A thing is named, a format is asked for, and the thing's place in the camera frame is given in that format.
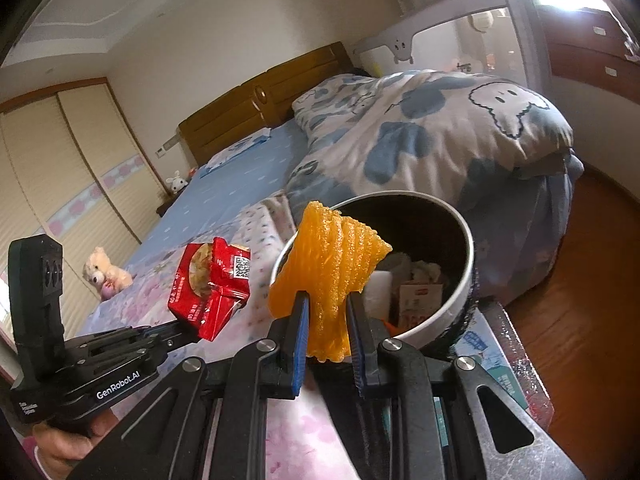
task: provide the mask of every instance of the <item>silver screw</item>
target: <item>silver screw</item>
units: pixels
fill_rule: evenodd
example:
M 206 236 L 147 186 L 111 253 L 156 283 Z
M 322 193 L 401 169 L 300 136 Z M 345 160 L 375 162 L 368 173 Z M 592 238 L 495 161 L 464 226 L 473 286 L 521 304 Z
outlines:
M 476 361 L 472 357 L 463 356 L 456 359 L 456 366 L 468 372 L 476 367 Z
M 389 337 L 382 342 L 382 348 L 390 352 L 395 352 L 402 348 L 402 341 L 394 337 Z
M 271 352 L 271 350 L 276 348 L 276 343 L 271 339 L 260 339 L 260 341 L 255 344 L 255 347 L 260 352 Z
M 185 372 L 197 372 L 202 368 L 202 361 L 195 357 L 189 357 L 182 361 L 182 369 Z

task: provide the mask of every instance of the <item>red snack package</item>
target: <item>red snack package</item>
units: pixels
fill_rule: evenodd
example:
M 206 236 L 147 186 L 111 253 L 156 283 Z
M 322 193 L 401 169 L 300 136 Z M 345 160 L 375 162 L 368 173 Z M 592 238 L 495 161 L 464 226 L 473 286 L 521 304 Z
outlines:
M 231 316 L 249 299 L 249 261 L 246 248 L 228 245 L 216 237 L 208 244 L 188 244 L 175 273 L 169 310 L 198 329 L 198 336 L 213 341 Z M 209 262 L 206 292 L 199 286 L 202 266 Z M 194 271 L 192 264 L 200 268 Z

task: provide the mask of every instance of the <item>brown drawer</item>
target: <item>brown drawer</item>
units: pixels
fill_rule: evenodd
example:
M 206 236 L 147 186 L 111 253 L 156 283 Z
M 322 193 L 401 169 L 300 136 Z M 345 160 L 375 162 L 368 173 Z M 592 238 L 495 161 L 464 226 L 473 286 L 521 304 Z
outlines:
M 587 83 L 640 104 L 640 65 L 586 48 L 550 43 L 554 75 Z
M 590 48 L 625 59 L 625 34 L 609 12 L 539 6 L 548 43 Z

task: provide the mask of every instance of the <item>stuffed animal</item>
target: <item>stuffed animal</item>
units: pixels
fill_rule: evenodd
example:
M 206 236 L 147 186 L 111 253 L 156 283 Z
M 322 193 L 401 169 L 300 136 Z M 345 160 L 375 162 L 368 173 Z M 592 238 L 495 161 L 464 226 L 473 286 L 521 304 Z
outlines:
M 111 261 L 102 247 L 96 247 L 89 255 L 82 275 L 100 293 L 103 301 L 110 300 L 117 293 L 133 283 L 133 278 L 126 270 L 111 265 Z
M 187 187 L 188 182 L 180 176 L 180 171 L 176 171 L 174 175 L 175 176 L 168 178 L 166 182 L 171 184 L 171 191 L 173 194 L 176 194 L 181 189 Z

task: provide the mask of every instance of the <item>polka dot blanket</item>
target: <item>polka dot blanket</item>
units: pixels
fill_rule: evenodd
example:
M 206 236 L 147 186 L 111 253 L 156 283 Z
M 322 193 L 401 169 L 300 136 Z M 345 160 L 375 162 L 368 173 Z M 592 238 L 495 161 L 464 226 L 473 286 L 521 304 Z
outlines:
M 200 341 L 169 355 L 159 368 L 161 377 L 188 356 L 207 362 L 231 357 L 248 343 L 267 335 L 271 315 L 267 308 L 269 275 L 295 225 L 283 192 L 243 209 L 231 222 L 188 240 L 210 241 L 214 236 L 251 249 L 251 297 L 213 341 Z M 84 333 L 121 326 L 157 325 L 174 319 L 167 300 L 185 244 L 147 257 L 131 269 L 136 278 L 112 300 L 101 303 L 84 326 Z M 114 407 L 123 417 L 155 385 L 150 384 Z M 351 465 L 324 400 L 307 374 L 296 400 L 269 400 L 266 430 L 266 477 L 272 480 L 351 480 Z

